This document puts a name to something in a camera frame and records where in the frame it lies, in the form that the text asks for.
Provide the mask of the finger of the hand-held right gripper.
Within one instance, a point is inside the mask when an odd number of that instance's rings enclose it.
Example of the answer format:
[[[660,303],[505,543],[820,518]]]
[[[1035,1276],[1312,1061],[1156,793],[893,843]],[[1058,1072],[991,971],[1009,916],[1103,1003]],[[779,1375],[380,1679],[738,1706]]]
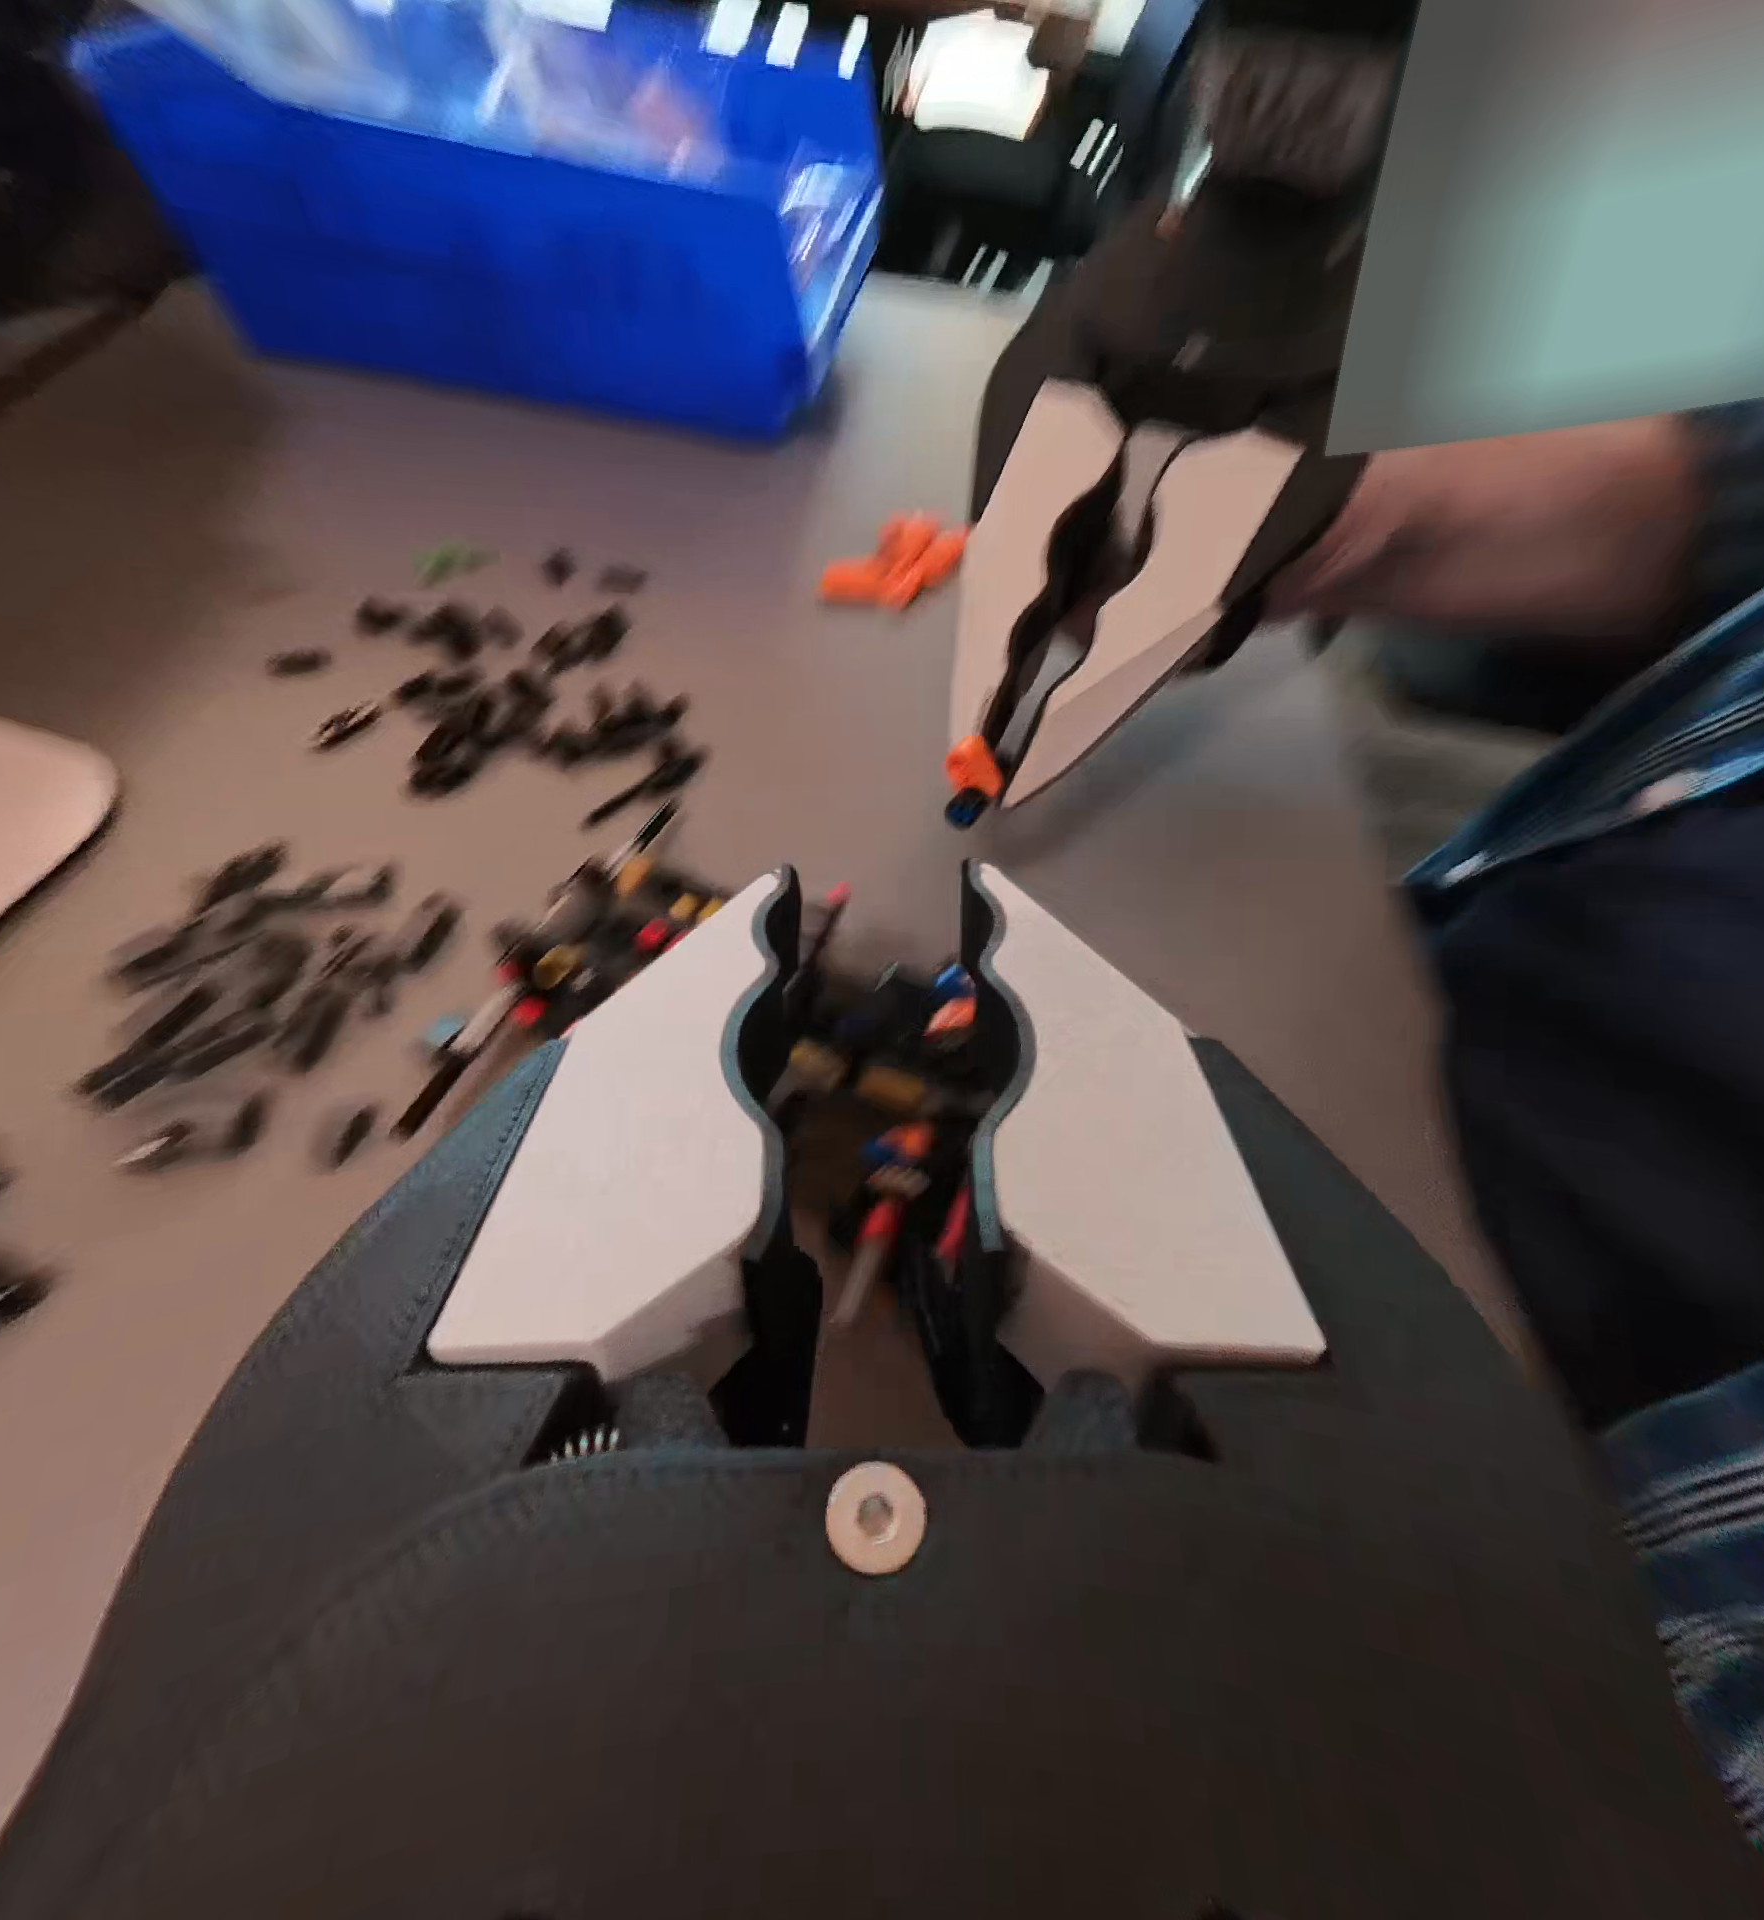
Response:
[[[1042,383],[961,559],[952,745],[1005,739],[1038,663],[1101,572],[1126,439],[1099,388]]]
[[[1065,781],[1178,673],[1229,609],[1229,582],[1298,466],[1302,445],[1259,428],[1171,455],[1121,582],[1103,582],[1111,548],[995,745],[1001,812]]]

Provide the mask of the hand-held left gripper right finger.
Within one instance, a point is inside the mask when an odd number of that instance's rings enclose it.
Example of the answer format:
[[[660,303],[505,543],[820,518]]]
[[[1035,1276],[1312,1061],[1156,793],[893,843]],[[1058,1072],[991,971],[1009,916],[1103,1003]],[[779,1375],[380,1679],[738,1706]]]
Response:
[[[1033,1413],[1069,1376],[1131,1403],[1192,1369],[1306,1372],[1328,1331],[1189,1029],[988,861],[961,963],[991,1106],[959,1249],[919,1275],[948,1413]]]

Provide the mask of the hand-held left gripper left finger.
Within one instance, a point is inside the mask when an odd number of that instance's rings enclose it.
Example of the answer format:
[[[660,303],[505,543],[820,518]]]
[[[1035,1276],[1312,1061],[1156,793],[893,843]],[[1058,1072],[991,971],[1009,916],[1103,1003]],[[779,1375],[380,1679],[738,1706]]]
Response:
[[[825,1282],[770,1111],[800,909],[792,862],[750,881],[505,1078],[500,1119],[479,1101],[436,1142],[473,1225],[426,1323],[433,1365],[622,1385],[702,1361],[748,1399],[812,1395]]]

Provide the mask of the multicoloured lego model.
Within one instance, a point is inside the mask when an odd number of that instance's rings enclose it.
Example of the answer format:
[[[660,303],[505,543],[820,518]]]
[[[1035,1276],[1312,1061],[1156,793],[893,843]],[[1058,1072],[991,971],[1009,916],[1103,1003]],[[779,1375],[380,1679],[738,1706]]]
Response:
[[[590,866],[555,891],[535,923],[500,929],[499,998],[460,1036],[482,1048],[499,1029],[563,1041],[728,896],[676,881],[650,858]],[[853,1098],[876,1116],[930,1135],[942,1116],[976,1115],[985,1095],[966,1063],[966,971],[832,975],[829,939],[848,891],[800,909],[798,978],[789,988],[789,1063],[770,1111],[785,1135],[816,1098]]]

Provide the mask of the pile of orange lego pieces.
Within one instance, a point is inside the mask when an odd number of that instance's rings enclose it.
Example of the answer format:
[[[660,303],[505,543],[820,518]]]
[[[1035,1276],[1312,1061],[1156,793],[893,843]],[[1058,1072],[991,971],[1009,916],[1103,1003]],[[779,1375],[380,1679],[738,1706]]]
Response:
[[[936,515],[895,515],[882,525],[869,555],[825,565],[818,601],[825,605],[905,612],[959,573],[966,543],[966,522],[948,522]]]

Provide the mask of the person's right hand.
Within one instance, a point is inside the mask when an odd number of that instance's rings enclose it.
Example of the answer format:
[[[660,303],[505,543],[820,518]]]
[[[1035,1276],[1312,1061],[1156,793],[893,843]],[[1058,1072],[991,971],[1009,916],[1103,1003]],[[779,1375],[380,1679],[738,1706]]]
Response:
[[[1638,636],[1685,598],[1701,462],[1681,413],[1381,452],[1265,609]]]

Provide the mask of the dark office chair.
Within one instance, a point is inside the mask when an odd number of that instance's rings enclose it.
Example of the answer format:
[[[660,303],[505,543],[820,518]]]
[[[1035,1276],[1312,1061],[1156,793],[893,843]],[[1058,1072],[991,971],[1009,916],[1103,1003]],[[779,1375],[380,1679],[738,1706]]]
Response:
[[[1212,3],[879,3],[882,265],[966,282],[1083,256],[1181,146]]]

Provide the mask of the dark trousers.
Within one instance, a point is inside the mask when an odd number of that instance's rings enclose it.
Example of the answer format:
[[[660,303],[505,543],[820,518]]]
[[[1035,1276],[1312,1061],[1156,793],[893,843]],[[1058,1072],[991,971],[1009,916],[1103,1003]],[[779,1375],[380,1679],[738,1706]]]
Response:
[[[1478,1225],[1604,1431],[1764,1361],[1764,776],[1422,901]]]

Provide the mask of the blue plastic crate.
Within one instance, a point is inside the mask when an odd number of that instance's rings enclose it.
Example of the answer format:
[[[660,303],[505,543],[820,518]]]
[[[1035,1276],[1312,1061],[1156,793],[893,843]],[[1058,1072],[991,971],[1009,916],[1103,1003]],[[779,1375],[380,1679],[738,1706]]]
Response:
[[[339,3],[69,69],[243,341],[770,442],[820,398],[883,202],[868,29],[805,3]]]

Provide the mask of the blue plaid shirt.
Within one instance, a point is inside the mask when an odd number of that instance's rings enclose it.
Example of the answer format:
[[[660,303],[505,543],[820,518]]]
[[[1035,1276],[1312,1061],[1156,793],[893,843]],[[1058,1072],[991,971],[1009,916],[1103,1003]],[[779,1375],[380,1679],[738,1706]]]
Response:
[[[1424,923],[1427,895],[1762,776],[1764,588],[1529,766],[1408,873],[1408,895]],[[1764,1856],[1764,1361],[1584,1431],[1680,1706]]]

